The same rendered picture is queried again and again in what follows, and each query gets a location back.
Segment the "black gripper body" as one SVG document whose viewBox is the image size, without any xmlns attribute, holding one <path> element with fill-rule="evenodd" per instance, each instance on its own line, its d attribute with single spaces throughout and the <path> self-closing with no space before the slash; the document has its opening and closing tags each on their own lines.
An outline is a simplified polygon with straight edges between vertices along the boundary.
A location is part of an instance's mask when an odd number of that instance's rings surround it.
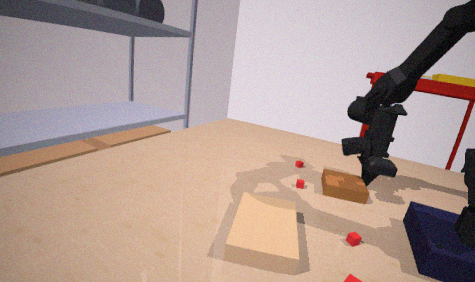
<svg viewBox="0 0 475 282">
<path fill-rule="evenodd" d="M 371 140 L 370 153 L 368 157 L 364 157 L 361 153 L 361 159 L 365 161 L 365 169 L 368 172 L 383 175 L 387 177 L 395 177 L 398 169 L 391 160 L 384 159 L 389 158 L 387 150 L 390 142 L 394 141 L 392 137 L 393 133 L 386 133 L 371 129 L 368 127 L 367 136 Z M 384 157 L 384 158 L 383 158 Z"/>
</svg>

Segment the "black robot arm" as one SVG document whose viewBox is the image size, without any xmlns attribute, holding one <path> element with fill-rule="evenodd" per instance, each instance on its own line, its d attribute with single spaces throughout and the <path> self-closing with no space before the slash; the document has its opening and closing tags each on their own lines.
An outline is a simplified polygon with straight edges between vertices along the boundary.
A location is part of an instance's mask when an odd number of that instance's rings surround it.
<svg viewBox="0 0 475 282">
<path fill-rule="evenodd" d="M 465 34 L 474 31 L 475 0 L 449 9 L 443 20 L 402 64 L 379 77 L 367 95 L 356 96 L 357 99 L 348 107 L 348 117 L 369 125 L 371 129 L 393 133 L 398 115 L 407 116 L 408 113 L 402 104 L 391 105 L 407 100 L 421 76 Z M 363 153 L 368 157 L 371 140 L 366 136 L 367 132 L 363 137 L 342 139 L 343 156 Z M 463 207 L 455 227 L 460 241 L 475 248 L 475 149 L 466 150 L 461 173 L 465 173 L 469 206 Z"/>
</svg>

